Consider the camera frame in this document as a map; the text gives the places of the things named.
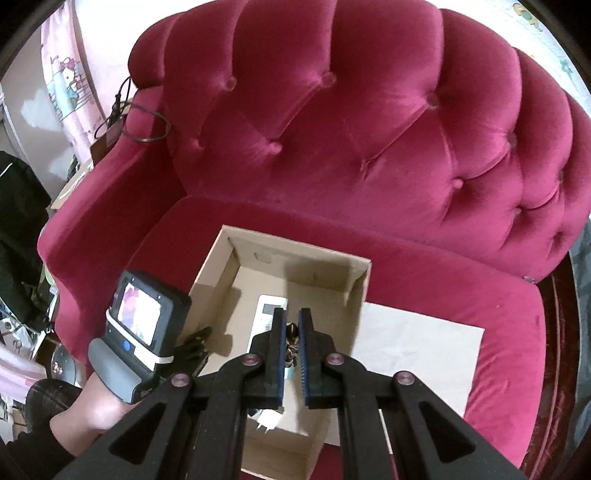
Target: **white wall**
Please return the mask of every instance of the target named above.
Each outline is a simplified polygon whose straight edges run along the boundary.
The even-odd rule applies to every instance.
[[[41,67],[41,29],[27,41],[2,79],[5,105],[24,160],[55,199],[66,184],[73,151],[49,100]]]
[[[75,0],[87,73],[105,115],[129,76],[127,59],[138,37],[158,20],[204,3],[207,0]]]

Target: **pink curtain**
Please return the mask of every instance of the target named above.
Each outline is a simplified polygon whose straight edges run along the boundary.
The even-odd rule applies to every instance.
[[[57,117],[76,157],[84,163],[90,159],[94,133],[104,118],[80,61],[72,3],[67,0],[41,26],[41,62]]]

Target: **display screen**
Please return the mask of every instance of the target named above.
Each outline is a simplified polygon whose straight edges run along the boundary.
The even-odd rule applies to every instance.
[[[123,325],[146,345],[152,343],[161,305],[146,292],[128,283],[117,315]]]
[[[262,306],[262,312],[264,315],[273,315],[275,313],[275,309],[280,308],[282,308],[281,305],[269,305],[268,303],[265,303]]]

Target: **cardboard box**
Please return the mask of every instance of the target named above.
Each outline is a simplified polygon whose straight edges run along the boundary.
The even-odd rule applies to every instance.
[[[247,351],[260,295],[288,299],[288,323],[303,307],[314,327],[349,354],[365,299],[371,262],[283,238],[224,226],[191,290],[193,306],[181,334],[212,326],[202,375]],[[247,420],[242,469],[261,478],[306,480],[326,438],[330,411],[308,410],[299,369],[285,381],[285,413],[264,433]]]

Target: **human arm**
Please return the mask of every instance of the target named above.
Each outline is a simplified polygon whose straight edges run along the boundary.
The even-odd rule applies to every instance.
[[[49,425],[59,444],[76,457],[132,408],[111,393],[96,374],[92,374],[74,404],[53,417]]]
[[[0,478],[53,479],[131,408],[93,374],[68,410],[14,442],[0,443]]]

